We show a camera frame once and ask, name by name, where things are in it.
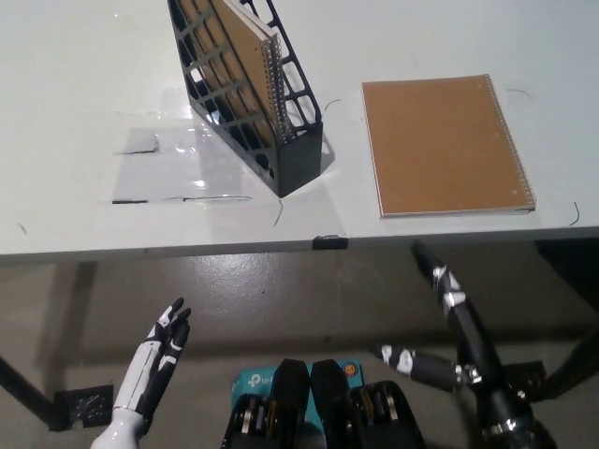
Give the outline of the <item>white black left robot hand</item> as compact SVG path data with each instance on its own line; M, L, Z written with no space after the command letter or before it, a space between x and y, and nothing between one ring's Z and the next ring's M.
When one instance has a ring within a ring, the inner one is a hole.
M178 298L152 325L138 346L112 407L107 428L94 448L138 448L178 365L190 332L191 310Z

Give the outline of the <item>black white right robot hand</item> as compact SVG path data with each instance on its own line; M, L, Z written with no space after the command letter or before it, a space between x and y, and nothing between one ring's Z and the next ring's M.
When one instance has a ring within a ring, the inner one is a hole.
M489 440L531 430L532 408L512 389L489 332L453 271L420 241L412 244L411 252L455 336L458 361L391 344L378 344L372 353L413 381L446 392L468 387L475 395L478 423Z

